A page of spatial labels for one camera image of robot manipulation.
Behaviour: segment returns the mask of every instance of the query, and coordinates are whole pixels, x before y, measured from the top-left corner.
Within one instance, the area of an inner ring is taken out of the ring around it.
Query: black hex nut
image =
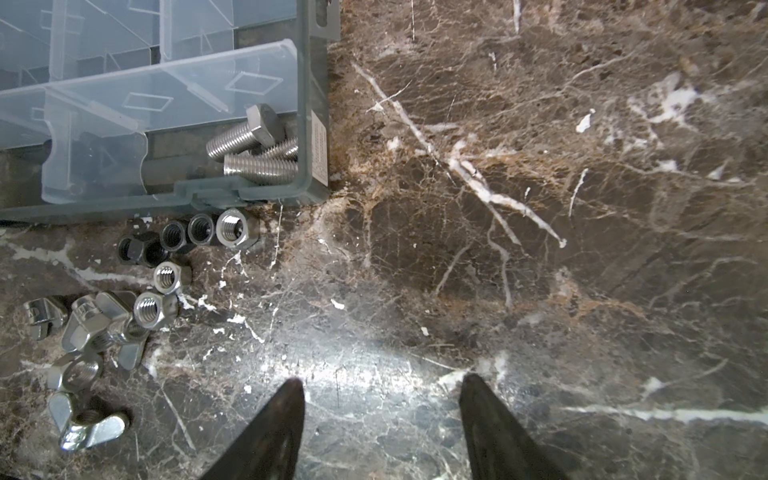
[[[196,245],[221,245],[216,238],[216,219],[209,214],[197,214],[190,220],[187,234]]]
[[[143,265],[148,268],[168,260],[170,253],[160,243],[157,232],[126,235],[118,241],[118,259],[124,265]]]
[[[160,234],[160,244],[171,253],[189,253],[195,248],[187,235],[187,222],[173,220],[165,224]]]

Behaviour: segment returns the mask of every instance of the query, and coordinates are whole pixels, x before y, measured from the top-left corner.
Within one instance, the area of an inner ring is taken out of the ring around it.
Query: bolt head
[[[83,319],[72,332],[72,346],[83,353],[104,352],[113,343],[108,332],[110,323],[103,313]]]
[[[266,148],[285,140],[286,130],[277,113],[267,104],[256,104],[246,109],[251,134]]]

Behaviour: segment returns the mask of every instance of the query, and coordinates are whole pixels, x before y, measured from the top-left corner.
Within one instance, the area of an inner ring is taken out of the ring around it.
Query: hex nut
[[[48,369],[48,388],[76,393],[90,387],[104,370],[104,360],[97,353],[68,353]]]
[[[110,323],[111,319],[101,312],[81,319],[72,331],[72,346],[83,353],[104,352],[114,343],[108,331]]]
[[[187,228],[189,224],[179,220],[173,220],[165,224],[160,234],[160,243],[163,248],[171,253],[185,254],[195,248],[195,244],[189,239]]]
[[[173,262],[163,262],[154,269],[154,287],[158,292],[180,292],[192,283],[192,269]]]
[[[124,265],[155,268],[169,256],[170,253],[163,248],[157,232],[126,235],[118,241],[118,260]]]
[[[221,245],[216,238],[216,221],[209,214],[197,214],[192,217],[187,227],[187,234],[195,245]]]
[[[256,104],[245,110],[248,127],[254,138],[265,148],[285,140],[286,130],[277,113],[267,104]]]
[[[245,250],[259,241],[260,222],[237,208],[230,208],[216,222],[216,236],[227,248]]]
[[[144,292],[134,304],[136,322],[149,330],[159,330],[169,325],[179,314],[179,299],[176,295],[160,295]]]

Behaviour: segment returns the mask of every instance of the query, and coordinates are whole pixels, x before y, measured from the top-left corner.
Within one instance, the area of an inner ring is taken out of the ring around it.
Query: hex bolt
[[[221,245],[216,238],[216,221],[209,214],[197,214],[192,217],[187,227],[187,234],[195,245]]]
[[[136,298],[134,318],[149,330],[159,330],[176,319],[179,314],[179,300],[174,295],[160,295],[144,292]]]
[[[160,234],[160,244],[171,253],[185,254],[195,248],[187,235],[187,222],[173,220],[166,223],[163,232]]]
[[[245,250],[259,241],[261,223],[237,208],[230,208],[216,222],[216,236],[227,248]]]
[[[104,352],[114,344],[108,332],[110,323],[111,319],[103,313],[82,320],[72,332],[72,345],[83,353]]]
[[[209,158],[221,161],[225,154],[239,154],[259,145],[269,148],[285,139],[285,128],[269,105],[249,107],[246,116],[247,122],[230,128],[206,144]]]
[[[238,175],[256,185],[284,185],[296,178],[299,139],[291,138],[259,155],[248,152],[224,156],[224,175]]]

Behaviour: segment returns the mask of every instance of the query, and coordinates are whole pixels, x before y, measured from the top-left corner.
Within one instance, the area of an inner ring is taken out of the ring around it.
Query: stainless steel bolt
[[[296,178],[299,165],[299,139],[291,138],[261,155],[227,154],[224,175],[238,175],[257,185],[284,185]]]
[[[214,137],[205,146],[208,157],[221,161],[226,154],[239,154],[262,145],[266,148],[285,140],[286,132],[275,111],[267,104],[246,110],[248,121]]]

